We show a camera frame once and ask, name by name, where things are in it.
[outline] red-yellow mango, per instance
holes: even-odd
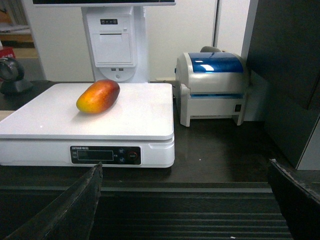
[[[93,83],[76,101],[76,107],[87,114],[99,114],[109,109],[117,100],[120,86],[105,79]]]

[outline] scale platform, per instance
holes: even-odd
[[[175,160],[172,86],[119,83],[111,108],[80,112],[92,83],[59,83],[0,121],[0,165],[167,168]]]

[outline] scale button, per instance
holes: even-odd
[[[124,157],[120,157],[119,158],[119,164],[125,164],[125,158]]]
[[[130,160],[134,161],[138,158],[138,154],[135,151],[130,151],[128,153],[128,157]]]

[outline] label printer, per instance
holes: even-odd
[[[190,119],[244,121],[249,72],[243,59],[229,52],[183,53],[175,69],[175,98],[180,123]]]

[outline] black panel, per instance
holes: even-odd
[[[320,109],[320,1],[259,0],[248,66],[305,109]]]
[[[174,3],[175,0],[33,0],[33,4],[131,4]]]

